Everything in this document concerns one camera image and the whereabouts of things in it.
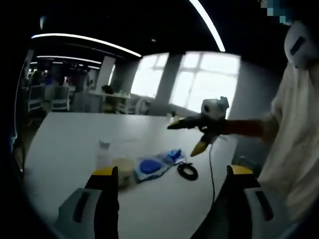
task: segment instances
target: ceiling light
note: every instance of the ceiling light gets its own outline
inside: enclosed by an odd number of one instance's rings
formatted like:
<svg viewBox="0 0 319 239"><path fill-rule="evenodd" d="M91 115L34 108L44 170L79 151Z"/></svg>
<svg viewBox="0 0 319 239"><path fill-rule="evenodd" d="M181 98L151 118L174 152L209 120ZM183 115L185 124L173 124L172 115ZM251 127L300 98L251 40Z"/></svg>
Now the ceiling light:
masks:
<svg viewBox="0 0 319 239"><path fill-rule="evenodd" d="M78 60L78 61L87 61L87 62L96 63L96 64L102 63L99 61L92 61L88 59L82 59L82 58L76 58L76 57L70 57L70 56L37 56L37 58L63 58L63 59L71 59L71 60Z"/></svg>
<svg viewBox="0 0 319 239"><path fill-rule="evenodd" d="M217 43L219 50L222 52L225 52L223 42L220 39L220 36L216 30L216 27L214 26L213 22L211 21L209 15L207 14L207 12L203 8L203 6L200 4L200 2L198 0L189 0L189 1L191 2L191 4L193 4L194 8L197 10L197 12L201 16L201 18L206 23L210 33L213 35L213 37Z"/></svg>
<svg viewBox="0 0 319 239"><path fill-rule="evenodd" d="M96 67L96 66L88 66L89 68L92 68L92 69L96 69L96 70L99 70L100 67Z"/></svg>
<svg viewBox="0 0 319 239"><path fill-rule="evenodd" d="M136 53L134 51L126 49L126 48L124 48L122 46L118 46L118 45L115 45L115 44L107 42L107 41L102 41L102 40L95 39L95 38L92 38L92 37L87 37L87 36L65 34L65 33L44 33L44 34L34 35L32 38L44 37L44 36L65 36L65 37L74 37L74 38L84 39L84 40L88 40L88 41L94 41L94 42L98 42L98 43L101 43L101 44L104 44L104 45L112 46L112 47L120 49L122 51L126 51L128 53L131 53L131 54L133 54L135 56L141 57L141 55L139 53Z"/></svg>

